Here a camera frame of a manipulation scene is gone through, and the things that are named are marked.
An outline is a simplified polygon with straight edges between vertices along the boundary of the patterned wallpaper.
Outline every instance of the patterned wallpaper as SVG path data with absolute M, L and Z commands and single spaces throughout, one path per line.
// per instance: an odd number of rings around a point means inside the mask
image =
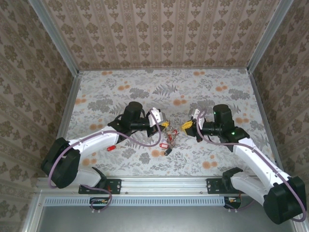
M 247 65 L 279 0 L 43 0 L 81 70 Z
M 309 192 L 309 1 L 295 0 L 254 71 L 285 170 Z
M 26 0 L 0 0 L 0 231 L 18 231 L 72 76 Z

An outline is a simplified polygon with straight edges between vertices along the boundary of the black bracket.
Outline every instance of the black bracket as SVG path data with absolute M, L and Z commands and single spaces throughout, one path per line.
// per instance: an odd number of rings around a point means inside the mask
M 105 189 L 111 192 L 111 194 L 120 194 L 121 179 L 106 179 L 105 187 L 103 187 L 102 189 Z M 78 193 L 79 194 L 107 194 L 106 192 L 98 191 L 98 190 L 91 190 L 81 185 L 79 186 Z
M 208 194 L 238 194 L 239 190 L 229 190 L 227 191 L 224 187 L 221 178 L 209 178 L 206 179 L 207 183 L 207 193 Z

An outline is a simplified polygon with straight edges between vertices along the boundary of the white robotic arm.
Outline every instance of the white robotic arm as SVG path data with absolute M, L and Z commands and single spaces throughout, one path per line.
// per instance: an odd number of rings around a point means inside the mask
M 41 169 L 51 176 L 51 180 L 58 188 L 65 188 L 68 185 L 97 186 L 104 177 L 103 173 L 95 167 L 84 167 L 83 159 L 95 151 L 123 141 L 134 133 L 132 131 L 146 130 L 148 137 L 155 134 L 158 131 L 156 125 L 159 126 L 165 121 L 165 115 L 156 108 L 152 108 L 146 117 L 140 117 L 142 112 L 140 103 L 130 102 L 120 115 L 121 119 L 117 117 L 105 128 L 70 141 L 57 139 L 44 159 Z M 63 154 L 64 150 L 71 146 L 74 148 Z
M 215 145 L 225 145 L 242 158 L 258 179 L 245 174 L 240 168 L 223 173 L 221 186 L 228 194 L 240 190 L 259 202 L 268 217 L 276 224 L 303 213 L 306 218 L 305 184 L 298 177 L 290 177 L 274 165 L 254 144 L 244 129 L 236 127 L 231 110 L 225 104 L 213 108 L 214 122 L 207 122 L 198 109 L 190 112 L 191 120 L 182 130 L 198 142 L 206 140 Z M 204 136 L 218 136 L 221 143 L 214 143 Z
M 288 181 L 289 175 L 274 165 L 254 144 L 250 138 L 244 138 L 239 140 L 240 144 L 246 144 L 257 150 L 269 163 L 276 169 L 281 176 Z M 245 192 L 261 205 L 264 203 L 264 195 L 267 195 L 269 190 L 274 187 L 275 184 L 282 184 L 283 181 L 270 169 L 269 166 L 252 150 L 235 145 L 233 152 L 242 158 L 246 164 L 252 169 L 259 180 L 248 176 L 243 172 L 234 174 L 231 177 L 232 185 L 235 189 Z

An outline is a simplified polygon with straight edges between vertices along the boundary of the table surface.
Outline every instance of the table surface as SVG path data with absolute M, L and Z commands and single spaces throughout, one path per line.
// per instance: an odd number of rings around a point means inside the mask
M 84 137 L 102 129 L 122 114 L 131 101 L 140 102 L 145 112 L 152 107 L 161 109 L 179 131 L 189 120 L 191 108 L 206 108 L 206 120 L 213 121 L 213 106 L 227 104 L 236 126 L 244 128 L 259 149 L 274 161 L 246 69 L 84 72 L 66 138 Z M 145 131 L 132 137 L 145 144 L 158 139 L 157 134 L 148 138 Z M 197 143 L 182 131 L 176 144 L 166 157 L 159 145 L 145 148 L 126 140 L 113 151 L 102 148 L 81 162 L 116 176 L 221 175 L 233 167 L 253 174 L 225 146 Z

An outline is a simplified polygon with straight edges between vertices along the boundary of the purple cable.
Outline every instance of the purple cable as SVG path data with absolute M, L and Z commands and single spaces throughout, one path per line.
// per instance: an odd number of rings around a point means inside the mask
M 106 193 L 110 196 L 110 200 L 107 202 L 107 204 L 105 205 L 104 208 L 100 209 L 100 211 L 106 210 L 107 207 L 112 203 L 112 194 L 111 194 L 111 192 L 109 192 L 109 191 L 107 191 L 107 190 L 105 190 L 105 189 L 102 189 L 102 188 L 90 187 L 90 186 L 88 186 L 88 185 L 82 185 L 82 186 L 84 186 L 84 187 L 87 188 L 87 189 L 98 190 L 98 191 L 106 192 Z M 94 208 L 93 208 L 93 203 L 94 203 L 94 202 L 97 202 L 97 201 L 100 201 L 100 199 L 94 199 L 94 200 L 91 202 L 90 208 L 91 208 L 92 210 L 94 210 Z
M 203 109 L 201 112 L 199 112 L 198 116 L 197 116 L 197 122 L 199 122 L 199 120 L 201 119 L 201 117 L 204 117 L 206 114 L 206 109 Z M 256 151 L 253 147 L 246 145 L 246 144 L 239 144 L 239 143 L 215 143 L 212 142 L 208 139 L 205 139 L 205 137 L 202 135 L 199 126 L 197 126 L 197 132 L 199 134 L 199 136 L 201 136 L 201 138 L 206 141 L 207 143 L 210 144 L 214 144 L 214 145 L 235 145 L 235 146 L 244 146 L 252 151 L 254 151 L 259 158 L 261 158 L 262 161 L 264 161 L 264 163 L 283 181 L 283 183 L 288 187 L 288 189 L 291 191 L 291 193 L 294 195 L 294 197 L 296 198 L 297 202 L 299 203 L 301 210 L 303 212 L 303 216 L 301 219 L 295 219 L 292 218 L 292 221 L 296 221 L 296 222 L 303 222 L 306 220 L 306 209 L 304 207 L 304 204 L 302 203 L 301 199 L 299 198 L 299 196 L 296 194 L 296 192 L 292 189 L 292 187 L 290 186 L 290 184 L 283 178 L 283 176 L 277 172 L 277 170 L 268 162 L 267 159 L 265 159 L 258 151 Z
M 230 204 L 225 203 L 225 205 L 227 205 L 228 207 L 234 209 L 235 211 L 240 211 L 240 210 L 244 210 L 246 208 L 249 208 L 251 205 L 253 205 L 253 203 L 255 202 L 255 200 L 251 201 L 249 204 L 247 204 L 246 206 L 242 207 L 242 208 L 238 208 L 235 209 L 233 206 L 231 206 Z
M 52 189 L 57 188 L 57 186 L 53 186 L 53 185 L 52 185 L 52 175 L 53 175 L 53 173 L 54 173 L 54 170 L 55 170 L 57 164 L 59 163 L 59 161 L 61 160 L 61 158 L 64 156 L 64 154 L 66 154 L 67 151 L 69 151 L 71 148 L 77 146 L 78 144 L 81 144 L 81 143 L 83 143 L 83 142 L 85 142 L 85 141 L 87 141 L 87 140 L 89 140 L 89 139 L 92 139 L 92 138 L 98 136 L 98 135 L 103 135 L 103 134 L 106 134 L 106 133 L 114 133 L 114 134 L 119 134 L 119 135 L 121 135 L 121 136 L 123 136 L 123 137 L 125 137 L 125 138 L 127 138 L 127 139 L 129 139 L 129 140 L 131 140 L 131 141 L 133 141 L 133 142 L 135 142 L 135 143 L 137 143 L 138 145 L 141 145 L 141 146 L 144 146 L 144 147 L 153 147 L 153 146 L 157 146 L 157 145 L 160 143 L 160 141 L 161 141 L 161 129 L 160 129 L 160 126 L 159 126 L 157 120 L 155 119 L 154 114 L 153 114 L 151 111 L 149 111 L 149 113 L 150 113 L 151 116 L 154 118 L 156 127 L 157 127 L 158 132 L 159 132 L 159 139 L 158 139 L 158 141 L 157 141 L 155 144 L 152 144 L 152 145 L 142 144 L 142 143 L 136 141 L 135 139 L 132 139 L 132 138 L 130 138 L 129 136 L 127 136 L 127 135 L 125 135 L 125 134 L 123 134 L 123 133 L 121 133 L 121 132 L 114 131 L 114 130 L 99 131 L 99 132 L 97 132 L 97 133 L 95 133 L 95 134 L 89 135 L 88 137 L 85 137 L 85 138 L 81 139 L 80 141 L 77 141 L 76 143 L 74 143 L 74 144 L 68 146 L 68 147 L 58 156 L 58 158 L 55 160 L 54 165 L 52 166 L 52 168 L 51 168 L 51 170 L 50 170 L 50 172 L 49 172 L 49 175 L 48 175 L 48 185 L 49 185 L 49 187 L 52 188 Z

